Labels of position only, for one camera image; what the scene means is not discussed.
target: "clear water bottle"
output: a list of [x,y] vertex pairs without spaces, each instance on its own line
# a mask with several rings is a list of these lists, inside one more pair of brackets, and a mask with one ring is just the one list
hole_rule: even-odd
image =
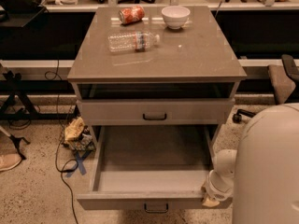
[[160,42],[160,37],[147,31],[134,31],[110,35],[108,40],[111,52],[145,51],[157,45]]

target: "closed drawer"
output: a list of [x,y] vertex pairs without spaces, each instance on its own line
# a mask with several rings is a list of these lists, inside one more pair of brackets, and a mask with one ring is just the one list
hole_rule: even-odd
[[223,124],[234,99],[78,101],[88,125]]
[[212,168],[205,126],[102,127],[84,209],[201,208]]

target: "soda can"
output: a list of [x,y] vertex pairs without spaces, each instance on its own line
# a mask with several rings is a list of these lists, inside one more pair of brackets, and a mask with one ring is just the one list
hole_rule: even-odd
[[144,9],[142,6],[134,6],[120,10],[120,20],[122,24],[129,24],[140,21],[144,17]]

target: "concrete floor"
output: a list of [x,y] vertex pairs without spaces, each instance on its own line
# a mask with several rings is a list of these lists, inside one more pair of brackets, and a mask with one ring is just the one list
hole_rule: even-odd
[[[269,99],[240,97],[236,101],[237,105],[232,113],[240,107],[259,112],[273,104],[271,97]],[[237,148],[242,130],[248,121],[249,119],[244,118],[240,124],[234,124],[230,117],[227,123],[221,127],[216,151],[223,148]],[[24,136],[31,141],[28,146],[21,142],[21,152],[27,160],[22,161],[10,171],[0,172],[0,222],[15,224],[76,223],[72,213],[70,190],[62,181],[61,174],[55,167],[56,150],[58,150],[57,163],[60,169],[68,160],[74,158],[70,149],[63,146],[58,147],[63,130],[59,121],[33,120],[23,130],[10,129],[6,121],[0,121],[0,125],[13,135]],[[15,150],[10,140],[0,133],[0,154],[13,152]],[[74,192],[74,207],[79,224],[232,223],[232,204],[225,209],[174,210],[162,215],[150,215],[144,211],[86,211],[76,200],[76,195],[89,188],[93,156],[94,153],[83,162],[87,171],[85,175],[82,175],[79,170],[69,177],[64,174],[65,182]],[[73,165],[74,163],[70,162],[66,168],[71,168]]]

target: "white bowl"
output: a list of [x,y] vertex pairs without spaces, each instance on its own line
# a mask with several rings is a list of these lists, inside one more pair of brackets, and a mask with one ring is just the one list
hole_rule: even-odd
[[162,9],[162,17],[171,29],[179,29],[189,18],[190,10],[183,6],[168,6]]

